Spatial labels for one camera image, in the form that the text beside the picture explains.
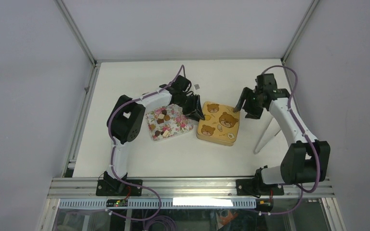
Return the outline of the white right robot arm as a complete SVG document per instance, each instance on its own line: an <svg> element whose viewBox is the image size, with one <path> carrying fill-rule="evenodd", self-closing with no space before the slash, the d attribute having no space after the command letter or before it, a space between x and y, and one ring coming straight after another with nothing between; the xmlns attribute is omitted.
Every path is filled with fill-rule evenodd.
<svg viewBox="0 0 370 231"><path fill-rule="evenodd" d="M330 145L320 141L305 126L303 120L292 109L292 93L278 88L273 74L260 74L254 89L245 87L234 109L244 110L246 118L260 119L263 111L268 111L277 121L289 148L279 166L263 167L256 170L253 190L264 195L271 187L313 183L306 193L314 192L326 177L330 156Z"/></svg>

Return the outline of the floral rectangular tray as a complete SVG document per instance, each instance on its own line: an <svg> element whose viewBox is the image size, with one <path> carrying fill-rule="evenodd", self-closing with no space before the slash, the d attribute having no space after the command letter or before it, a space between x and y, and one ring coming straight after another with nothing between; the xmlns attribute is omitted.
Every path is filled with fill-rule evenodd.
<svg viewBox="0 0 370 231"><path fill-rule="evenodd" d="M158 115L161 114L162 110L166 110L167 114L170 116L169 121L164 121L162 124L157 124ZM194 124L191 119L187 118L182 113L182 108L175 105L170 104L167 106L159 107L153 111L150 111L145 114L145 120L148 125L148 129L151 135L151 139L153 141L162 141L165 139L169 139L175 136L183 135L187 132L190 132L194 128ZM154 124L156 128L154 130L150 130L149 126ZM163 136L155 136L156 131L164 132L165 130L169 130L169 136L164 138Z"/></svg>

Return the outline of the gold square tin box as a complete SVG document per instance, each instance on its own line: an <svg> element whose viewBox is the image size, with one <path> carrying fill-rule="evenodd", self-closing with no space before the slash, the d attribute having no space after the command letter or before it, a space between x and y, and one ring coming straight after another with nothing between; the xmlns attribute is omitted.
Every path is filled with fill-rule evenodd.
<svg viewBox="0 0 370 231"><path fill-rule="evenodd" d="M212 142L225 146L233 146L237 139L237 136L233 133L225 133L218 136L207 136L203 134L197 134L197 138L203 141Z"/></svg>

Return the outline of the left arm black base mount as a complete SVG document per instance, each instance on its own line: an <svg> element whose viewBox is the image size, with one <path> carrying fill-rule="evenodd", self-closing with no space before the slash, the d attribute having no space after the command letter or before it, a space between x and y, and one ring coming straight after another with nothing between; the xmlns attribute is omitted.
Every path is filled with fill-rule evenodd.
<svg viewBox="0 0 370 231"><path fill-rule="evenodd" d="M136 186L127 185L113 178L105 171L97 181L96 196L141 196L142 188L137 185L142 185L142 180L128 180L127 176L122 178L128 183Z"/></svg>

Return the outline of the silver square tin lid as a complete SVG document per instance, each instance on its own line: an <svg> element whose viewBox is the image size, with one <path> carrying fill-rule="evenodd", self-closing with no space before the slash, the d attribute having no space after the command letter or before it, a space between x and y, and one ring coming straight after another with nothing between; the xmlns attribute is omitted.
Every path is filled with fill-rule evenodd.
<svg viewBox="0 0 370 231"><path fill-rule="evenodd" d="M233 112L233 107L214 102L205 102L202 111L205 120L198 123L197 134L218 136L233 133L238 136L240 112Z"/></svg>

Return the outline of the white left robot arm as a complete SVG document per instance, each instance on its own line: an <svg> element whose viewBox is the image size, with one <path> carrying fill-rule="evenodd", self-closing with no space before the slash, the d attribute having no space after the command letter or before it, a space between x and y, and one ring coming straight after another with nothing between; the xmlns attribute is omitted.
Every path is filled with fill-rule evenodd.
<svg viewBox="0 0 370 231"><path fill-rule="evenodd" d="M182 75L176 76L168 84L160 85L155 91L134 99L121 95L107 120L108 134L112 142L111 157L105 176L111 179L107 189L113 195L121 195L126 189L128 143L140 133L147 110L175 104L182 114L192 120L205 120L200 96L190 92L191 81Z"/></svg>

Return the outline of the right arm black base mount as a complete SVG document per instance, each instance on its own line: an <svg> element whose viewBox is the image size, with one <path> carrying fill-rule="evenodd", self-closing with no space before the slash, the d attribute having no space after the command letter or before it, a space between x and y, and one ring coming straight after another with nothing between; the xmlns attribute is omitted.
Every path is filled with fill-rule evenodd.
<svg viewBox="0 0 370 231"><path fill-rule="evenodd" d="M277 184L264 184L262 179L262 170L268 166L260 167L256 170L255 175L248 179L236 179L236 190L238 196L282 196L284 189Z"/></svg>

